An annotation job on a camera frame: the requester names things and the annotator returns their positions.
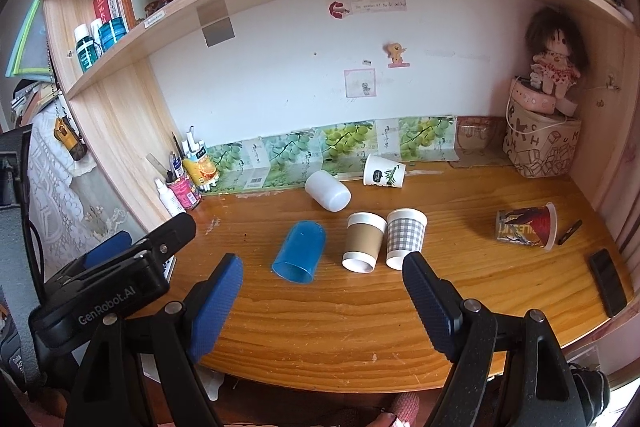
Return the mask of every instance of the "white lace cloth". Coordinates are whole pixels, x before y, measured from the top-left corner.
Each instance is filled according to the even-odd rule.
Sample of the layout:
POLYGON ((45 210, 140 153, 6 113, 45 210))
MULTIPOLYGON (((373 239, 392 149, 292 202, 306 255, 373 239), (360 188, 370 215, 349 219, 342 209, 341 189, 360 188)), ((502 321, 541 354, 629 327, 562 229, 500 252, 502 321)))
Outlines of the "white lace cloth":
POLYGON ((34 118, 28 164, 29 214, 42 241, 46 278, 119 229, 128 230, 134 240, 142 235, 102 173, 95 169, 92 154, 88 152, 76 162, 54 138, 55 120, 54 104, 34 118))

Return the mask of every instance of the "black phone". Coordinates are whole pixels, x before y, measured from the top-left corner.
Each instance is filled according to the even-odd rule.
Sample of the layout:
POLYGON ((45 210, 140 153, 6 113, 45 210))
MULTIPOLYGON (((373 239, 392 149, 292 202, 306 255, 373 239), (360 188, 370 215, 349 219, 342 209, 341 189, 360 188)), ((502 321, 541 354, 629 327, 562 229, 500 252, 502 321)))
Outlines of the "black phone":
POLYGON ((616 267, 609 255, 609 250, 603 248, 591 255, 589 266, 596 280, 607 316, 614 317, 625 308, 626 296, 616 267))

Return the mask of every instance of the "wooden desk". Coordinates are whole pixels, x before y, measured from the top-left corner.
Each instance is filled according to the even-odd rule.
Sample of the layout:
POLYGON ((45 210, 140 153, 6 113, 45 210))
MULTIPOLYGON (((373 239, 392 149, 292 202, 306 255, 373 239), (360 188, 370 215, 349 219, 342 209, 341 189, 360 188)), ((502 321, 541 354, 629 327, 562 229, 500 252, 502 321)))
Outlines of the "wooden desk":
MULTIPOLYGON (((401 189, 350 182, 351 203, 337 214, 323 210, 302 189, 204 198, 191 213, 198 235, 178 254, 171 290, 146 311, 182 299, 209 276, 222 254, 234 252, 244 262, 244 284, 213 352, 202 360, 205 365, 318 391, 390 393, 442 386, 449 363, 431 347, 401 273, 386 266, 384 253, 370 274, 352 273, 340 264, 351 213, 386 217, 402 206, 428 216, 422 253, 439 277, 494 312, 523 315, 541 309, 561 345, 607 320, 586 263, 589 254, 609 249, 631 298, 618 249, 570 178, 527 180, 511 167, 417 168, 442 173, 408 176, 401 189), (558 209, 560 233, 577 219, 584 222, 562 247, 545 253, 494 240, 499 209, 547 201, 558 209), (270 269, 288 230, 301 219, 321 223, 327 235, 308 285, 289 283, 270 269)), ((503 361, 495 357, 493 373, 501 371, 503 361)))

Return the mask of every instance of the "white cord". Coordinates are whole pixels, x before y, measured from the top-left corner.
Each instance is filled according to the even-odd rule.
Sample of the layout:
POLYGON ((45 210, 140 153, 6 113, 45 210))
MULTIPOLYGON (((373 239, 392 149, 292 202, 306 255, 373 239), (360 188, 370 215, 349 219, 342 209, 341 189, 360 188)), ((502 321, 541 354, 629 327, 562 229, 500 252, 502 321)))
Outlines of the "white cord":
POLYGON ((507 125, 509 126, 509 128, 510 128, 513 132, 516 132, 516 133, 518 133, 518 134, 522 134, 523 136, 527 136, 527 135, 529 135, 529 134, 535 134, 535 133, 537 133, 537 132, 544 131, 545 129, 550 129, 550 128, 552 128, 552 127, 558 127, 559 125, 564 125, 564 124, 566 123, 566 121, 567 121, 567 117, 566 117, 566 115, 563 115, 563 116, 564 116, 564 120, 562 120, 561 122, 558 122, 558 123, 552 123, 551 125, 547 125, 546 127, 541 127, 541 128, 539 128, 539 129, 536 129, 535 131, 522 132, 522 131, 518 131, 517 129, 514 129, 514 128, 513 128, 513 125, 511 125, 511 122, 509 121, 509 104, 511 103, 511 100, 513 100, 513 99, 512 99, 512 96, 513 96, 513 90, 515 89, 515 87, 516 87, 516 83, 517 83, 517 82, 518 82, 518 81, 516 80, 516 81, 513 83, 513 87, 511 87, 511 91, 509 92, 509 100, 507 100, 507 110, 506 110, 506 112, 505 112, 505 117, 506 117, 506 119, 507 119, 507 125))

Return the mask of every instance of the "gray checkered paper cup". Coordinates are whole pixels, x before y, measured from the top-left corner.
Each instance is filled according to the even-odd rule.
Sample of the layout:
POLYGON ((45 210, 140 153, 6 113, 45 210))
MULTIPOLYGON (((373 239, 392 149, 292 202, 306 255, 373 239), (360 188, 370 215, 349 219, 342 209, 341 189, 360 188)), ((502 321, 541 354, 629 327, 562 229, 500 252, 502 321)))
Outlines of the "gray checkered paper cup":
POLYGON ((422 251, 427 216, 414 208, 398 208, 386 216, 386 265, 402 269, 404 256, 422 251))

